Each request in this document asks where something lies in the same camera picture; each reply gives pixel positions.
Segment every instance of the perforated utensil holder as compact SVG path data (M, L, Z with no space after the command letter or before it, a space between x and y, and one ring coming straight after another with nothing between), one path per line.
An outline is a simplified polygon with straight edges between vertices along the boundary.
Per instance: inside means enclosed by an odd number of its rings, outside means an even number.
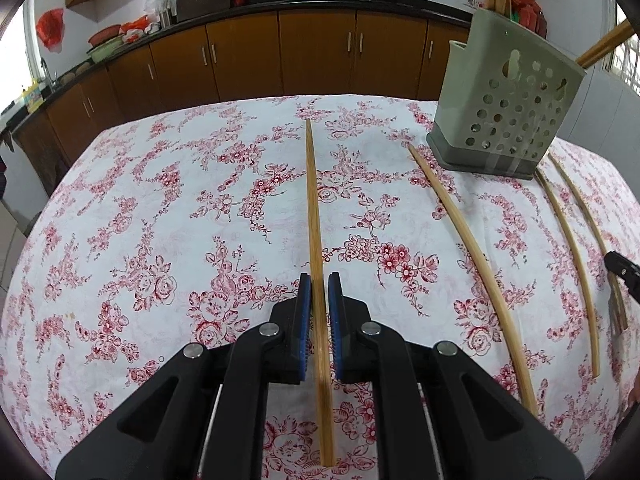
M427 141L441 166L531 179L585 75L537 34L478 9L449 62Z

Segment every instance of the tablecloth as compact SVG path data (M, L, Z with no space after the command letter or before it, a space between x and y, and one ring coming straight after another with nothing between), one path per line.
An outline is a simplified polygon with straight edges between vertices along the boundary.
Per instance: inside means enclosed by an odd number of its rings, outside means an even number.
M591 376L584 300L536 181L453 173L425 135L436 104L296 96L180 110L104 131L35 225L2 314L0 405L53 473L62 456L183 345L231 343L309 272L304 120L312 120L325 276L408 341L450 339L517 395L478 272L406 148L445 184L522 334L539 419L586 471L602 460L638 368L639 309L612 332L602 257L553 165L540 168L575 233L600 328ZM611 249L640 260L640 205L601 157L556 139ZM271 385L264 478L377 478L370 385L333 383L337 465L319 466L312 356L302 386Z

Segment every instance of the metal screw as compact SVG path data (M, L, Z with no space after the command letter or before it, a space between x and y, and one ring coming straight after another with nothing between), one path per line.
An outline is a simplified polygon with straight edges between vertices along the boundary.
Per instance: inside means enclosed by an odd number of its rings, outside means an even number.
M378 335L382 332L382 328L375 321L367 321L366 323L363 323L361 330L362 333L365 333L366 335Z
M204 346L202 346L200 343L189 343L182 350L182 353L184 354L184 356L188 357L189 359L195 359L196 357L200 357L203 352L204 352Z
M265 323L260 326L260 334L266 337L272 337L278 334L280 327L275 323Z
M440 341L437 344L436 349L442 355L446 355L449 357L452 357L458 353L458 347L451 341Z

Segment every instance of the faucet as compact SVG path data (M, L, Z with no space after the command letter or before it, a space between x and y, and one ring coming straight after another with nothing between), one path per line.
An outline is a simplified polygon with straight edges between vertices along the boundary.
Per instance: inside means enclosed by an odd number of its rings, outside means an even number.
M43 57L40 58L40 66L44 70L44 77L45 77L45 80L47 81L47 85L53 90L53 85L55 83L55 80L51 79L51 74L49 73L49 68L47 67L47 62L44 61Z

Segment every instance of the black countertop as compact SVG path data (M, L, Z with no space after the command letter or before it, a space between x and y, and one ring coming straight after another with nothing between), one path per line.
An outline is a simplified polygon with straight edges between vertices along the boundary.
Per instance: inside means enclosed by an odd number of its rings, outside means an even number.
M227 10L221 10L213 14L206 14L185 20L171 27L164 28L155 34L144 36L134 43L126 44L118 49L107 59L93 64L89 69L85 70L68 83L58 86L40 105L38 110L33 114L26 116L12 130L12 136L15 138L19 133L20 127L26 124L32 116L41 110L44 110L49 104L66 92L68 88L82 81L85 76L91 74L94 70L104 66L108 62L135 50L143 45L151 43L170 34L187 30L191 27L205 25L206 23L226 20L237 16L244 16L254 12L268 12L270 10L293 10L293 9L353 9L353 10L370 10L372 12L388 12L390 14L399 14L401 16L410 16L413 18L435 19L440 22L450 23L458 27L469 28L471 26L472 14L465 10L455 7L449 7L443 4L432 2L430 0L247 0L242 7L231 7Z

